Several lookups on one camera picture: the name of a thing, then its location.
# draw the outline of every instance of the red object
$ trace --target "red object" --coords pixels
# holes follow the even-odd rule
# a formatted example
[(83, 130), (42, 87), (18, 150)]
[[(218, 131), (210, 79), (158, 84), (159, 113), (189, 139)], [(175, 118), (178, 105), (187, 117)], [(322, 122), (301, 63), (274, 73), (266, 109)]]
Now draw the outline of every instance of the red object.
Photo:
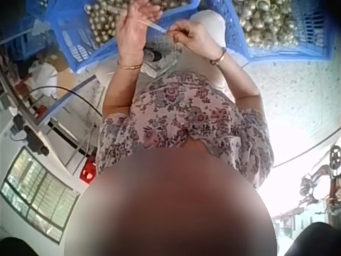
[(90, 184), (97, 176), (95, 157), (90, 156), (86, 160), (82, 171), (80, 172), (79, 178)]
[(40, 119), (43, 114), (47, 111), (47, 107), (44, 105), (41, 105), (37, 110), (36, 110), (36, 119)]

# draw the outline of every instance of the gold bracelet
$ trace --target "gold bracelet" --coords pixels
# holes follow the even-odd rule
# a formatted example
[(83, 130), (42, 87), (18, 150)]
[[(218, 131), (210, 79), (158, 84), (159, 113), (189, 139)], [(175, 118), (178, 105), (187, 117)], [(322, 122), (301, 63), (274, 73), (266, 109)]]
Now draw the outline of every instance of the gold bracelet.
[(122, 65), (121, 63), (119, 63), (119, 60), (117, 60), (117, 65), (118, 65), (120, 68), (122, 68), (122, 69), (128, 69), (128, 70), (139, 69), (139, 68), (142, 67), (142, 64), (143, 64), (143, 63), (141, 63), (140, 65), (137, 65), (137, 66), (124, 66), (124, 65)]
[(226, 54), (226, 48), (225, 47), (222, 47), (222, 50), (223, 50), (223, 54), (220, 56), (219, 59), (217, 60), (209, 60), (209, 63), (213, 66), (218, 66), (219, 63), (225, 58), (225, 54)]

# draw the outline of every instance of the blue plastic crate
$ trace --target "blue plastic crate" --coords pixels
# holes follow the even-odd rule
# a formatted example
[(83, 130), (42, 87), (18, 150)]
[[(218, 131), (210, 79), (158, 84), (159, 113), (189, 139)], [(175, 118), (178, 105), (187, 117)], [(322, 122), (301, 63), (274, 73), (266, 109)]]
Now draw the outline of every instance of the blue plastic crate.
[(15, 39), (17, 36), (28, 33), (29, 30), (33, 29), (35, 20), (35, 17), (28, 15), (18, 20), (0, 24), (0, 42), (5, 43)]
[(208, 0), (208, 8), (226, 19), (226, 47), (250, 62), (269, 60), (328, 60), (336, 38), (336, 27), (323, 12), (319, 0), (291, 0), (298, 27), (298, 46), (271, 50), (248, 47), (231, 0)]
[[(84, 5), (95, 0), (58, 0), (50, 15), (51, 27), (54, 30), (60, 50), (64, 53), (73, 71), (78, 71), (89, 64), (106, 59), (118, 53), (115, 39), (99, 47), (90, 30), (88, 15)], [(199, 0), (164, 13), (159, 24), (170, 26), (176, 19), (187, 18), (191, 10), (199, 5)]]
[(26, 0), (26, 11), (32, 14), (40, 21), (48, 20), (48, 16), (52, 13), (52, 10), (57, 0), (48, 0), (47, 7), (41, 6), (42, 0)]
[(17, 37), (6, 44), (7, 50), (12, 58), (17, 60), (26, 60), (40, 50), (48, 46), (57, 44), (55, 34), (52, 30), (48, 30), (43, 34), (33, 36), (27, 33)]

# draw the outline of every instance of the black cable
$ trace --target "black cable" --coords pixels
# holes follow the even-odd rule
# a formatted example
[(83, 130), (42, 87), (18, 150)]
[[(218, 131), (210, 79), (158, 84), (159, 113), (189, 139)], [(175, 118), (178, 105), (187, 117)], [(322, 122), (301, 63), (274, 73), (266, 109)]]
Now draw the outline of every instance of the black cable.
[[(245, 66), (247, 66), (248, 64), (249, 64), (249, 62), (246, 63), (246, 64), (244, 64), (244, 65), (242, 66), (242, 68), (245, 68)], [(72, 90), (70, 90), (70, 89), (67, 89), (67, 88), (65, 88), (65, 87), (61, 87), (61, 86), (47, 85), (47, 86), (40, 86), (40, 87), (34, 88), (34, 89), (31, 90), (28, 94), (25, 95), (25, 97), (22, 99), (22, 101), (24, 101), (27, 97), (29, 97), (29, 95), (30, 95), (31, 93), (33, 93), (33, 92), (35, 92), (35, 91), (37, 91), (37, 90), (39, 90), (39, 89), (43, 89), (43, 88), (59, 88), (59, 89), (68, 91), (68, 92), (70, 92), (71, 94), (73, 94), (73, 95), (79, 97), (80, 99), (82, 99), (82, 100), (83, 100), (85, 103), (87, 103), (93, 110), (95, 110), (96, 113), (98, 113), (98, 114), (102, 117), (102, 114), (101, 114), (101, 113), (100, 113), (100, 112), (99, 112), (99, 111), (98, 111), (90, 102), (88, 102), (86, 99), (84, 99), (82, 96), (80, 96), (80, 95), (77, 94), (76, 92), (74, 92), (74, 91), (72, 91)], [(333, 132), (331, 135), (329, 135), (329, 136), (327, 136), (326, 138), (324, 138), (323, 140), (321, 140), (319, 143), (317, 143), (317, 144), (314, 145), (313, 147), (307, 149), (306, 151), (302, 152), (301, 154), (299, 154), (299, 155), (297, 155), (297, 156), (295, 156), (295, 157), (293, 157), (293, 158), (291, 158), (291, 159), (289, 159), (289, 160), (287, 160), (287, 161), (285, 161), (285, 162), (282, 162), (282, 163), (280, 163), (280, 164), (278, 164), (278, 165), (275, 165), (273, 168), (280, 167), (280, 166), (282, 166), (282, 165), (284, 165), (284, 164), (287, 164), (287, 163), (289, 163), (289, 162), (291, 162), (291, 161), (293, 161), (293, 160), (295, 160), (295, 159), (297, 159), (297, 158), (299, 158), (299, 157), (301, 157), (301, 156), (303, 156), (303, 155), (309, 153), (311, 150), (313, 150), (314, 148), (318, 147), (319, 145), (321, 145), (322, 143), (324, 143), (325, 141), (327, 141), (329, 138), (331, 138), (333, 135), (335, 135), (335, 134), (336, 134), (337, 132), (339, 132), (340, 130), (341, 130), (341, 127), (339, 127), (335, 132)]]
[(307, 154), (308, 152), (310, 152), (310, 151), (313, 150), (314, 148), (318, 147), (319, 145), (321, 145), (322, 143), (324, 143), (325, 141), (327, 141), (328, 139), (330, 139), (332, 136), (334, 136), (334, 135), (335, 135), (337, 132), (339, 132), (340, 130), (341, 130), (341, 127), (339, 127), (335, 132), (333, 132), (331, 135), (329, 135), (328, 137), (326, 137), (326, 138), (324, 138), (323, 140), (321, 140), (321, 141), (320, 141), (319, 143), (317, 143), (316, 145), (312, 146), (311, 148), (307, 149), (306, 151), (302, 152), (301, 154), (299, 154), (299, 155), (297, 155), (297, 156), (295, 156), (295, 157), (293, 157), (293, 158), (291, 158), (291, 159), (289, 159), (289, 160), (287, 160), (287, 161), (285, 161), (285, 162), (283, 162), (283, 163), (280, 163), (280, 164), (278, 164), (278, 165), (275, 165), (273, 168), (280, 167), (280, 166), (282, 166), (282, 165), (284, 165), (284, 164), (287, 164), (287, 163), (289, 163), (289, 162), (291, 162), (291, 161), (293, 161), (293, 160), (295, 160), (295, 159), (297, 159), (297, 158), (299, 158), (299, 157), (301, 157), (301, 156)]
[(26, 137), (23, 138), (23, 139), (20, 139), (20, 140), (16, 140), (16, 139), (13, 138), (13, 133), (10, 133), (10, 139), (13, 140), (13, 141), (24, 141), (24, 140), (26, 140)]
[(27, 93), (27, 94), (25, 95), (25, 97), (23, 97), (21, 103), (22, 103), (24, 100), (26, 100), (26, 99), (30, 96), (31, 93), (33, 93), (33, 92), (35, 92), (35, 91), (37, 91), (37, 90), (39, 90), (39, 89), (43, 89), (43, 88), (58, 88), (58, 89), (62, 89), (62, 90), (68, 91), (68, 92), (70, 92), (71, 94), (73, 94), (73, 95), (79, 97), (80, 99), (82, 99), (82, 100), (83, 100), (85, 103), (87, 103), (93, 110), (95, 110), (97, 114), (99, 114), (99, 115), (102, 117), (102, 114), (101, 114), (101, 113), (100, 113), (100, 112), (99, 112), (99, 111), (98, 111), (90, 102), (88, 102), (86, 99), (84, 99), (82, 96), (80, 96), (80, 95), (77, 94), (76, 92), (74, 92), (74, 91), (72, 91), (72, 90), (70, 90), (70, 89), (67, 89), (67, 88), (65, 88), (65, 87), (61, 87), (61, 86), (46, 85), (46, 86), (40, 86), (40, 87), (34, 88), (34, 89), (31, 90), (29, 93)]
[(250, 62), (246, 62), (243, 66), (241, 66), (240, 68), (241, 69), (244, 69), (247, 65), (249, 65), (250, 64)]

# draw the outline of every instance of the floral dress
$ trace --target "floral dress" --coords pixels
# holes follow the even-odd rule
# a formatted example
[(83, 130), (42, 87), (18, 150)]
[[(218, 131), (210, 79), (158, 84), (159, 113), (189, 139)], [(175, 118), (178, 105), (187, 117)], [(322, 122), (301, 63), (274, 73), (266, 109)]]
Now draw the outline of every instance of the floral dress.
[(142, 149), (181, 147), (190, 137), (233, 166), (255, 187), (269, 175), (273, 152), (265, 118), (239, 111), (209, 81), (194, 73), (156, 78), (133, 99), (130, 115), (108, 116), (100, 129), (97, 170)]

